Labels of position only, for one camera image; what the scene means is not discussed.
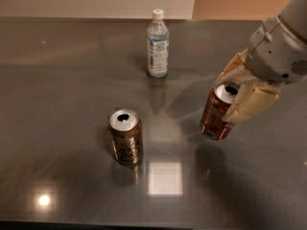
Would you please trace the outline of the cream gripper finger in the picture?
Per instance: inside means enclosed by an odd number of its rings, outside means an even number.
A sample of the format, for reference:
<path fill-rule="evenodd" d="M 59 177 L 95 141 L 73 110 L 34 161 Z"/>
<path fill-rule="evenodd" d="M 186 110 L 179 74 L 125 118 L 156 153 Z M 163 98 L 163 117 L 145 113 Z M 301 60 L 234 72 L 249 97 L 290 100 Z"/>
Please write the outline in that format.
<path fill-rule="evenodd" d="M 243 123 L 254 115 L 274 104 L 280 95 L 280 89 L 276 84 L 267 81 L 244 82 L 234 99 L 234 103 L 223 116 L 228 123 Z"/>
<path fill-rule="evenodd" d="M 254 86 L 264 90 L 266 84 L 252 72 L 248 66 L 248 50 L 237 53 L 224 68 L 222 73 L 214 82 L 214 89 L 217 90 L 222 84 L 233 85 L 239 92 L 246 91 Z"/>

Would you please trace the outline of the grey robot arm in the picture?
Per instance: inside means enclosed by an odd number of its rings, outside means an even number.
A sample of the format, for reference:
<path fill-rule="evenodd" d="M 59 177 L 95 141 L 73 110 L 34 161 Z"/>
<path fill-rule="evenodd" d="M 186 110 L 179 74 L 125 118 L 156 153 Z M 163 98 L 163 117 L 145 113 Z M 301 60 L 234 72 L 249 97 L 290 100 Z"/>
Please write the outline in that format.
<path fill-rule="evenodd" d="M 276 102 L 283 86 L 306 77 L 307 0 L 292 0 L 252 34 L 245 51 L 236 54 L 217 77 L 216 85 L 239 87 L 223 120 L 245 122 Z"/>

